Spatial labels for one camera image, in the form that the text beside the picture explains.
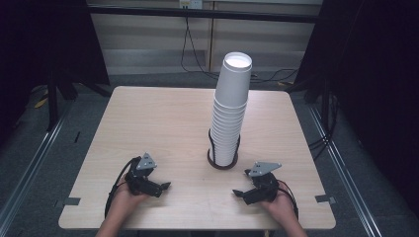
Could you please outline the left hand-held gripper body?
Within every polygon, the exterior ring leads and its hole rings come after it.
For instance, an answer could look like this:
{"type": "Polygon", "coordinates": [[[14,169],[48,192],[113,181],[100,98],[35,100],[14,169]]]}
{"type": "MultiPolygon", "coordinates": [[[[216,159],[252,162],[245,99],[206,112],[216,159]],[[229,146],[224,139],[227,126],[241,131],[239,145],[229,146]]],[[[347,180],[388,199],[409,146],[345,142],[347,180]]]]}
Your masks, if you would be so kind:
{"type": "Polygon", "coordinates": [[[126,173],[126,183],[133,195],[146,194],[154,190],[150,186],[148,176],[157,167],[151,156],[145,152],[143,156],[132,158],[126,173]]]}

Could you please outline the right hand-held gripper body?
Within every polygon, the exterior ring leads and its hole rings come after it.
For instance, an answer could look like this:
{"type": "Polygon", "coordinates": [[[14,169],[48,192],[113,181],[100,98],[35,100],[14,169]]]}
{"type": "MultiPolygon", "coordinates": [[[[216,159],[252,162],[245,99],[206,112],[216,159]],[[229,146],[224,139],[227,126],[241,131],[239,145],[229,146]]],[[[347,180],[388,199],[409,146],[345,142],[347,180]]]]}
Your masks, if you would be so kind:
{"type": "Polygon", "coordinates": [[[256,162],[251,169],[246,169],[245,174],[252,180],[256,190],[253,195],[263,196],[265,198],[264,201],[274,200],[279,184],[273,171],[281,167],[281,163],[256,162]]]}

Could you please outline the black wire cup holder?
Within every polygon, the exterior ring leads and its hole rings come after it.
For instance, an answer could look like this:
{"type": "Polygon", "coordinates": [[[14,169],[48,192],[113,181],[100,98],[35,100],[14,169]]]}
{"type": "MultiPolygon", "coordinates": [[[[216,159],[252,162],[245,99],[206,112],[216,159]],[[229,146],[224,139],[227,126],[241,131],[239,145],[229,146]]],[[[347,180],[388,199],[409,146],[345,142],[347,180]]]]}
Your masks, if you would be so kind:
{"type": "Polygon", "coordinates": [[[214,139],[211,136],[211,130],[208,131],[209,137],[209,149],[207,151],[207,160],[209,164],[218,170],[229,170],[233,168],[238,161],[238,150],[241,142],[241,136],[238,136],[237,140],[233,143],[233,150],[225,156],[224,160],[219,160],[217,155],[219,145],[216,145],[214,139]]]}

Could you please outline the stack of white paper cups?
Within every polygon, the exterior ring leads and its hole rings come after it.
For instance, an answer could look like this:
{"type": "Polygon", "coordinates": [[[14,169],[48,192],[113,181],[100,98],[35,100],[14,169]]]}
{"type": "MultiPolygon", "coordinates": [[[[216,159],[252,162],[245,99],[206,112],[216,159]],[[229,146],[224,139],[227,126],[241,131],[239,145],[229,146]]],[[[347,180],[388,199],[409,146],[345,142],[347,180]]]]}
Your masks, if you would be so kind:
{"type": "Polygon", "coordinates": [[[230,52],[223,61],[213,94],[211,136],[224,160],[240,136],[248,102],[252,59],[242,52],[230,52]]]}

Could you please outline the person's right hand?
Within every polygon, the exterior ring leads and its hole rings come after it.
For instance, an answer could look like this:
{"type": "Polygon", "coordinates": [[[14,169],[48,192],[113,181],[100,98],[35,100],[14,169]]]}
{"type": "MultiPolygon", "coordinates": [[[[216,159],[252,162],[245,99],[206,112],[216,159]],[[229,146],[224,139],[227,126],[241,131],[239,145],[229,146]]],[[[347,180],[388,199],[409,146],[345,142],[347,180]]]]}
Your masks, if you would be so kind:
{"type": "Polygon", "coordinates": [[[297,224],[293,202],[283,182],[279,182],[276,198],[272,201],[262,201],[261,205],[283,228],[290,228],[297,224]]]}

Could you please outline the person's left hand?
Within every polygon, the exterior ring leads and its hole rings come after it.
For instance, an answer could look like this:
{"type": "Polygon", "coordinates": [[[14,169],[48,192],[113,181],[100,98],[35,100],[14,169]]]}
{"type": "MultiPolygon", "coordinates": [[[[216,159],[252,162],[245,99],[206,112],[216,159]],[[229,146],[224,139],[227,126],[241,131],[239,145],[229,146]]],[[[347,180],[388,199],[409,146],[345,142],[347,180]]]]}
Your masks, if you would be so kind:
{"type": "Polygon", "coordinates": [[[125,219],[148,198],[149,195],[146,194],[133,195],[126,183],[125,177],[121,177],[117,184],[117,190],[115,191],[108,215],[125,219]]]}

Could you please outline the black metal stand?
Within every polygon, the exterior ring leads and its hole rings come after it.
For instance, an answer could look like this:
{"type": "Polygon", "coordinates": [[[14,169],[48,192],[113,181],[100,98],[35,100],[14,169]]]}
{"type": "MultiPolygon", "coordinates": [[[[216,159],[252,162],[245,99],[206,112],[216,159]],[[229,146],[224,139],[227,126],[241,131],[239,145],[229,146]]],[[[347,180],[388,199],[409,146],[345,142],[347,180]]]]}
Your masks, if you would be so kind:
{"type": "Polygon", "coordinates": [[[72,76],[67,70],[52,70],[47,77],[48,131],[52,131],[58,123],[57,92],[60,92],[65,100],[75,100],[78,97],[72,76]]]}

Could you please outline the yellow object on floor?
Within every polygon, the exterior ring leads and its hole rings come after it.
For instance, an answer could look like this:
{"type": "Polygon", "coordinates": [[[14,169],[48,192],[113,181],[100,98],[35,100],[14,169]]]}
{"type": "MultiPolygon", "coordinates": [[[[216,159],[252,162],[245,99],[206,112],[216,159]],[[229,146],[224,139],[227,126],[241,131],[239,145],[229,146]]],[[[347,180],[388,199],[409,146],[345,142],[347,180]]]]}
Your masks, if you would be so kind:
{"type": "Polygon", "coordinates": [[[39,99],[39,101],[35,104],[34,108],[35,108],[35,109],[39,109],[39,108],[41,108],[41,107],[42,107],[42,106],[46,103],[47,99],[48,99],[48,94],[43,95],[43,96],[39,99]]]}

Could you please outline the dark curtain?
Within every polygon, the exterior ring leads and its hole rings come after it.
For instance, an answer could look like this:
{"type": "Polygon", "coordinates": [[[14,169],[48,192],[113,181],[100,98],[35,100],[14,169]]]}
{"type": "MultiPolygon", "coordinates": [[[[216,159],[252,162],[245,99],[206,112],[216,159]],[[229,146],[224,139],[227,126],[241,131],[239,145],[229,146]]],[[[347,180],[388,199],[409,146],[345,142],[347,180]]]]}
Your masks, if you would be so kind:
{"type": "Polygon", "coordinates": [[[295,82],[325,89],[419,215],[419,0],[323,0],[295,82]]]}
{"type": "Polygon", "coordinates": [[[87,0],[0,0],[0,146],[32,89],[72,100],[81,83],[108,97],[110,83],[87,0]]]}

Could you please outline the black horizontal bar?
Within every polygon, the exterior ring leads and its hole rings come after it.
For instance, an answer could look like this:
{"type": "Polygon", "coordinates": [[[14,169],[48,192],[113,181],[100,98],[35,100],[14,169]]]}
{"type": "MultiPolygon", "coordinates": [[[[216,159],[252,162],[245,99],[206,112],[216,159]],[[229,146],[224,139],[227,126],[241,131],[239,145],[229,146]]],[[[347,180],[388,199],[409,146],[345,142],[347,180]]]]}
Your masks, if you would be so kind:
{"type": "Polygon", "coordinates": [[[133,16],[182,17],[202,19],[246,20],[265,22],[287,22],[315,24],[321,21],[318,16],[289,15],[272,13],[250,13],[218,10],[174,9],[174,8],[143,8],[123,7],[114,5],[88,4],[87,9],[94,14],[116,14],[133,16]]]}

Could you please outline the metal floor rail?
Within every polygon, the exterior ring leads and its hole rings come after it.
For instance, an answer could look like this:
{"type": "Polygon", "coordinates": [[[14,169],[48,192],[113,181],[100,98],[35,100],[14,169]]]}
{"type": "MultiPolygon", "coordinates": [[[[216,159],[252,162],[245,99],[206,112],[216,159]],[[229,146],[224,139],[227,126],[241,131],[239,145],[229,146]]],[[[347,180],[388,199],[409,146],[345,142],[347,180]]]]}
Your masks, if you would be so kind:
{"type": "Polygon", "coordinates": [[[310,108],[310,114],[315,126],[321,135],[322,142],[334,163],[337,173],[345,187],[351,203],[358,214],[360,221],[369,237],[383,237],[373,214],[371,213],[366,201],[361,195],[343,157],[332,138],[326,137],[326,130],[321,124],[320,112],[317,108],[310,108]]]}
{"type": "Polygon", "coordinates": [[[11,196],[8,198],[3,208],[0,210],[0,236],[5,236],[10,225],[12,224],[16,213],[18,212],[23,199],[28,193],[30,186],[32,185],[35,176],[39,172],[39,169],[50,150],[50,147],[54,143],[55,139],[59,135],[63,126],[64,120],[68,117],[69,111],[71,110],[73,102],[67,102],[63,106],[62,114],[58,117],[55,125],[46,132],[42,139],[37,152],[33,156],[25,169],[17,187],[13,190],[11,196]]]}

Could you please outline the white wall power outlet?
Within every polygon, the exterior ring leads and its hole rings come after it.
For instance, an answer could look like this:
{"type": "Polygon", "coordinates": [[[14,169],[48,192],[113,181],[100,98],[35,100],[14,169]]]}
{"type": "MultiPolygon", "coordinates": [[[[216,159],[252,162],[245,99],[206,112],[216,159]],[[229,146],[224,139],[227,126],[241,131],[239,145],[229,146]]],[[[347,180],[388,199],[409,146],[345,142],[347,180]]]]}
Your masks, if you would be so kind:
{"type": "Polygon", "coordinates": [[[179,5],[181,9],[203,9],[203,0],[179,0],[179,5]]]}

